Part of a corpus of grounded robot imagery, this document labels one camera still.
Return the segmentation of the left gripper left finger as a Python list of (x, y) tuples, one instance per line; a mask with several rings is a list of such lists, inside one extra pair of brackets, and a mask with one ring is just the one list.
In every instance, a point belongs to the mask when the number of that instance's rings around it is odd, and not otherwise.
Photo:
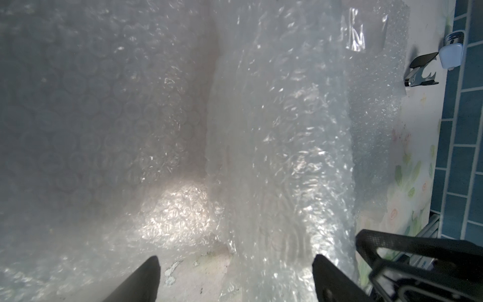
[(160, 284), (158, 257), (148, 258), (129, 275), (103, 302), (155, 302)]

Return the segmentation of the bubble vase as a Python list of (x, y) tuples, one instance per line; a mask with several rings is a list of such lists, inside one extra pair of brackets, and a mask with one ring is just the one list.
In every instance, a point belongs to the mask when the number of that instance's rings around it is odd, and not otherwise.
[(211, 7), (221, 55), (206, 170), (233, 254), (224, 297), (315, 301), (316, 255), (358, 278), (340, 2)]

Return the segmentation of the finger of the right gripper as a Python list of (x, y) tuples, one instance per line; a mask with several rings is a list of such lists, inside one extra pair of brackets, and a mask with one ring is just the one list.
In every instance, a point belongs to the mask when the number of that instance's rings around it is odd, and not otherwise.
[(376, 301), (482, 301), (482, 247), (465, 240), (360, 231)]

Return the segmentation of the clear bubble wrap sheet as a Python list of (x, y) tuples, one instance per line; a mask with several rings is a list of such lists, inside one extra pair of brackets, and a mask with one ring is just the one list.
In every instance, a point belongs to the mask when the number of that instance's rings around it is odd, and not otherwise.
[(406, 94), (410, 8), (404, 1), (343, 1), (355, 180), (355, 211), (381, 220), (387, 209), (392, 130)]
[(217, 245), (209, 1), (1, 2), (1, 300)]

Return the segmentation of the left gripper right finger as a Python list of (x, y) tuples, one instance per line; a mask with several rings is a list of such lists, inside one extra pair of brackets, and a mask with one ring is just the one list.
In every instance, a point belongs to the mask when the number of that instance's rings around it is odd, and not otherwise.
[(312, 268), (316, 296), (319, 302), (372, 301), (369, 296), (324, 255), (316, 255)]

